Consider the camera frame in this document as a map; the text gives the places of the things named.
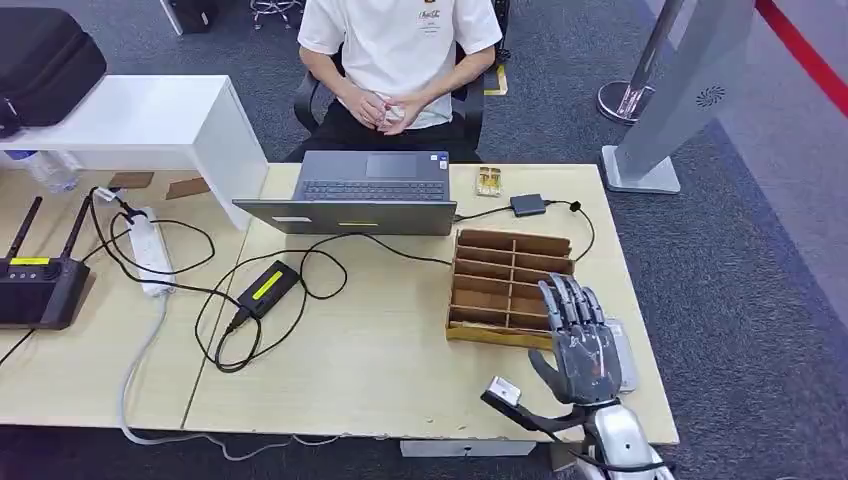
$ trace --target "wooden organizer box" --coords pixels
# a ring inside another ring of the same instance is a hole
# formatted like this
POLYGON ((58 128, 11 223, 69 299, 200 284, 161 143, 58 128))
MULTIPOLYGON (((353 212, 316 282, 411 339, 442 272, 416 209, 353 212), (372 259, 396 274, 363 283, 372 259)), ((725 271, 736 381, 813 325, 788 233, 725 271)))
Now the wooden organizer box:
POLYGON ((450 339, 551 349, 539 280, 574 273, 566 238, 461 230, 456 239, 450 339))

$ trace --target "robotic hand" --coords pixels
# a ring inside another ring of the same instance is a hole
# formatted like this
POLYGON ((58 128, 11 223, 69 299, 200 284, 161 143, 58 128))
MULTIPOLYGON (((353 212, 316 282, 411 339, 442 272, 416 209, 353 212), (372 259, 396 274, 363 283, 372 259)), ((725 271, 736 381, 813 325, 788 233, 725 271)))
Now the robotic hand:
POLYGON ((648 444, 636 415, 618 399, 621 365, 615 340, 595 293, 580 287, 570 275, 551 274, 539 288, 548 307, 557 368, 538 350, 528 356, 554 397, 572 412, 558 418, 535 415, 518 403, 521 391, 500 377, 492 380, 482 399, 514 422, 541 431, 555 442, 555 432, 582 426, 585 439, 577 468, 589 480, 674 480, 648 444))

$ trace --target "floor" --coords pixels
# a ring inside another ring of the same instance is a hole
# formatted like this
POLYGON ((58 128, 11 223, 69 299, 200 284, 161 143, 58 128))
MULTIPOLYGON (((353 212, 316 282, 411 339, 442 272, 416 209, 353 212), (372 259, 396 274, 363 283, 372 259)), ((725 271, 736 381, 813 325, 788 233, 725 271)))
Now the floor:
MULTIPOLYGON (((100 43, 112 73, 229 74, 271 159, 305 135, 291 112, 303 74, 295 32, 271 21, 254 31, 241 2, 209 35, 184 38, 156 2, 0 0, 24 3, 63 5, 100 43)), ((597 114, 595 92, 629 77, 657 3, 513 0, 510 91, 487 98, 481 155, 596 162, 600 146, 626 130, 597 114)), ((791 4, 781 7, 844 60, 833 44, 845 45, 844 2, 791 4), (815 12, 835 36, 817 31, 815 12)), ((838 295, 848 248, 837 156, 845 119, 765 28, 755 23, 744 103, 675 152, 682 193, 609 195, 680 432, 681 444, 662 450, 680 478, 848 478, 848 332, 838 295), (782 88, 809 98, 777 95, 782 88)), ((657 75, 675 44, 673 34, 657 75)), ((266 440, 230 438, 245 449, 266 440)), ((0 428, 0 479, 15 480, 556 477, 546 461, 543 448, 525 458, 407 460, 394 441, 342 439, 229 464, 202 442, 137 447, 113 430, 0 428)))

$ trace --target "laptop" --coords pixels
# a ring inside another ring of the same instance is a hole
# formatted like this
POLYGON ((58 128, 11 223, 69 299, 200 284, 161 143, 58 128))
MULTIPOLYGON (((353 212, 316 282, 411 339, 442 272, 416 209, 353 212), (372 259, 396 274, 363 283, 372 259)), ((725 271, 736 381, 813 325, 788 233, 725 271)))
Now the laptop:
POLYGON ((309 151, 291 200, 233 204, 286 233, 450 235, 447 152, 309 151))

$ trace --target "person's hand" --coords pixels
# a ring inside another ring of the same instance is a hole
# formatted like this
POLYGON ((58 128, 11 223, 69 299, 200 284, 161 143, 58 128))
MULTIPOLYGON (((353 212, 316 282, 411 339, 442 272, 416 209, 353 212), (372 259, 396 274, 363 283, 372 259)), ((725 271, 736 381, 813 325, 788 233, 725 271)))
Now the person's hand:
POLYGON ((344 106, 359 123, 371 130, 382 126, 386 118, 388 106, 376 93, 352 86, 342 97, 344 106))
POLYGON ((400 107, 403 110, 403 117, 399 120, 386 120, 379 126, 378 130, 386 135, 399 135, 403 133, 413 122, 418 118, 418 115, 430 103, 430 100, 421 94, 404 95, 402 97, 392 97, 386 100, 386 105, 391 107, 400 107))

